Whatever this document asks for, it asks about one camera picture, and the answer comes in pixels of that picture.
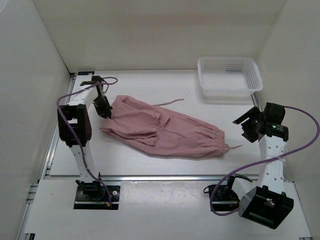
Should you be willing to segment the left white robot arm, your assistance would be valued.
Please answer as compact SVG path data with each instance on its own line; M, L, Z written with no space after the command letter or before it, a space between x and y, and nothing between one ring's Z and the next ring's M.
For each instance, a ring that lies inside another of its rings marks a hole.
M80 84L79 91L58 98L56 106L59 137L75 158L80 175L76 182L80 190L93 200L105 197L107 202L111 203L110 191L95 167L89 144L92 126L88 108L93 105L101 118L112 116L112 107L105 95L107 91L104 90L104 85L109 87L111 83L99 75L93 75L91 80Z

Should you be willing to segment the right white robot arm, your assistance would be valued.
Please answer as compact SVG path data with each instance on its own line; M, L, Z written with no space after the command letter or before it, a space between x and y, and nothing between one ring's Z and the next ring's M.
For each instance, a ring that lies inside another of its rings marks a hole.
M263 164L258 180L252 181L234 173L228 178L224 193L230 200L239 199L240 217L275 230L294 207L284 187L284 159L289 129L282 125L285 108L266 103L264 110L253 107L233 123L241 125L249 142L258 142L260 159L271 159Z

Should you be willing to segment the pink trousers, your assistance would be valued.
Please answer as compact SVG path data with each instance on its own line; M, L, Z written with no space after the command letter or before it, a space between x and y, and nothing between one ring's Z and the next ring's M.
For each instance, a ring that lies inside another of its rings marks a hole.
M100 130L152 157L203 159L236 149L215 125L128 95L118 95Z

